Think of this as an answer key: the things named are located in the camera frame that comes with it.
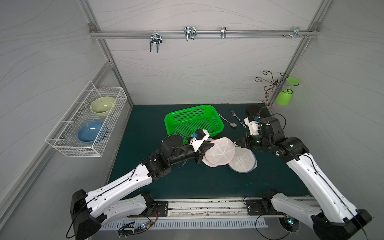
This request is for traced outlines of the green plastic basket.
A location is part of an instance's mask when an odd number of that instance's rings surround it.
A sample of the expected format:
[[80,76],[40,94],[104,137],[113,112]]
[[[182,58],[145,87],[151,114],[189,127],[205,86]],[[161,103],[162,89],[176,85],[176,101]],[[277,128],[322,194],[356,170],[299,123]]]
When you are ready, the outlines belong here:
[[164,119],[168,135],[179,135],[184,144],[196,130],[207,130],[214,137],[224,130],[217,110],[210,105],[202,105],[169,113]]

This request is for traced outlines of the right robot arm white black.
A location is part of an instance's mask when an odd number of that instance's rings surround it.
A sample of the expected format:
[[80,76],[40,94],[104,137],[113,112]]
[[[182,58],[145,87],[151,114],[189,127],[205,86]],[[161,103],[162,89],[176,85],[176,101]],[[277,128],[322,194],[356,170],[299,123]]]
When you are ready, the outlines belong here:
[[329,180],[300,139],[285,137],[278,119],[249,116],[244,122],[250,132],[237,144],[278,156],[319,204],[315,208],[271,190],[262,197],[266,214],[286,214],[310,227],[321,240],[348,240],[372,221],[368,211],[357,209]]

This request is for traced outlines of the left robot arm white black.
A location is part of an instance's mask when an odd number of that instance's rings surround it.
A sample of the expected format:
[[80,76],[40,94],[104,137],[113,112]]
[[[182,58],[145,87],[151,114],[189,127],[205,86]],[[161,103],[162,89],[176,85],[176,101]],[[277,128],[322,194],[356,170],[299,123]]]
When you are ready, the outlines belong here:
[[130,193],[147,186],[171,172],[172,166],[189,159],[199,164],[206,151],[214,146],[208,141],[206,130],[197,130],[183,144],[179,135],[171,135],[162,141],[161,148],[141,161],[131,172],[96,190],[78,190],[72,195],[70,213],[74,238],[85,240],[102,226],[120,217],[149,214],[154,201],[149,194],[140,194],[124,200]]

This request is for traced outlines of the white mesh laundry bag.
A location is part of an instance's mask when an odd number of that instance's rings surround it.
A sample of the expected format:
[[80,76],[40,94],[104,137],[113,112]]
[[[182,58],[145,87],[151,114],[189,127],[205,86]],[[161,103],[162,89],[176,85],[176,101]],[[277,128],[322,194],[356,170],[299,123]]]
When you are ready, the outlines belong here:
[[254,153],[246,148],[235,147],[235,155],[228,166],[237,173],[246,174],[252,172],[257,166]]

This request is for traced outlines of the round white mesh bag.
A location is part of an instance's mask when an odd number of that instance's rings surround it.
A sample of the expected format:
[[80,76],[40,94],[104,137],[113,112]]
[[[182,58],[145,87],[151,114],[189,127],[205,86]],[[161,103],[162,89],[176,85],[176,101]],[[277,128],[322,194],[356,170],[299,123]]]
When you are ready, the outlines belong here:
[[210,148],[203,157],[202,162],[211,167],[224,166],[228,164],[235,156],[235,144],[228,138],[220,138],[214,140],[208,138],[210,143],[214,146]]

